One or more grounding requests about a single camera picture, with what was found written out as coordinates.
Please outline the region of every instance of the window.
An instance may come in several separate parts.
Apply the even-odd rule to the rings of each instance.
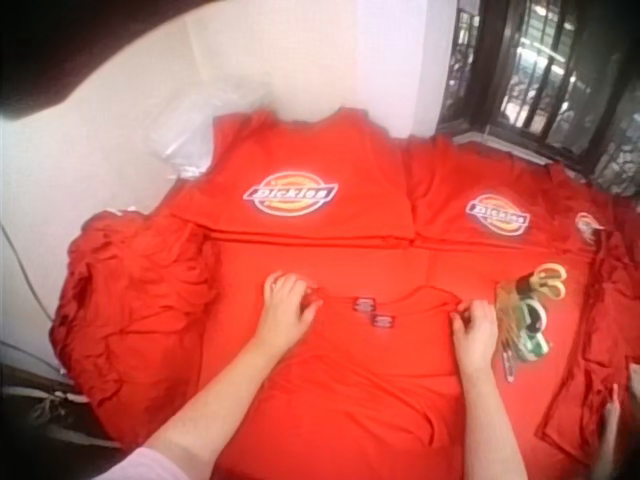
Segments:
[[[603,185],[622,178],[640,162],[628,146],[630,138],[637,144],[640,118],[633,86],[640,35],[629,8],[623,0],[483,0],[477,14],[460,8],[440,129],[487,132],[585,175],[608,175]],[[616,181],[619,193],[640,190],[634,172],[625,187]]]

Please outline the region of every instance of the plastic bag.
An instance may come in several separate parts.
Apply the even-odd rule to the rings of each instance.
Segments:
[[[196,178],[211,165],[215,118],[255,110],[267,103],[267,93],[265,84],[240,80],[192,87],[170,102],[151,125],[151,149],[180,178]]]

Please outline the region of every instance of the shirt sleeve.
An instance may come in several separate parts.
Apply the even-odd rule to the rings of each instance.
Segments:
[[[189,480],[189,477],[161,453],[138,448],[95,480]]]

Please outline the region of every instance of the cable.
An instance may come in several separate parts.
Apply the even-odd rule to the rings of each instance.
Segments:
[[[4,340],[0,340],[0,345],[4,345],[5,347],[10,348],[12,350],[15,350],[16,352],[23,353],[24,355],[26,355],[27,357],[32,358],[36,362],[40,362],[42,365],[45,365],[45,366],[49,367],[51,370],[56,372],[58,375],[60,375],[60,373],[61,373],[60,372],[60,367],[55,366],[53,363],[48,362],[44,358],[40,358],[39,356],[34,355],[33,353],[25,350],[24,348],[17,347],[15,345],[12,345],[11,343],[5,342]]]
[[[7,240],[7,244],[9,245],[9,248],[13,252],[13,255],[16,257],[16,260],[18,262],[18,267],[20,267],[22,276],[24,277],[25,282],[27,282],[27,287],[29,288],[31,295],[33,296],[36,303],[40,307],[40,310],[42,310],[42,312],[45,314],[45,316],[49,319],[50,322],[53,322],[53,317],[51,316],[51,314],[49,314],[46,307],[44,306],[44,303],[42,303],[42,300],[40,300],[40,296],[36,292],[36,289],[33,287],[33,284],[31,283],[31,279],[29,278],[29,274],[27,273],[27,269],[24,268],[24,264],[22,263],[22,259],[20,258],[20,254],[18,253],[18,250],[16,249],[15,245],[11,241],[11,237],[9,237],[9,233],[4,228],[4,225],[2,224],[2,222],[0,222],[0,227],[2,227],[2,235]]]

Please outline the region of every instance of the dickies logo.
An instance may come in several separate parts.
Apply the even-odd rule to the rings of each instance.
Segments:
[[[593,245],[595,243],[593,231],[604,228],[595,218],[593,218],[593,215],[590,215],[587,212],[580,212],[576,215],[576,227],[578,227],[582,237],[589,245]]]
[[[480,195],[467,204],[467,213],[500,235],[521,235],[529,225],[528,213],[521,212],[497,195]]]
[[[337,183],[325,184],[310,173],[282,172],[251,187],[242,198],[252,201],[256,207],[270,215],[295,217],[320,208],[337,191]]]

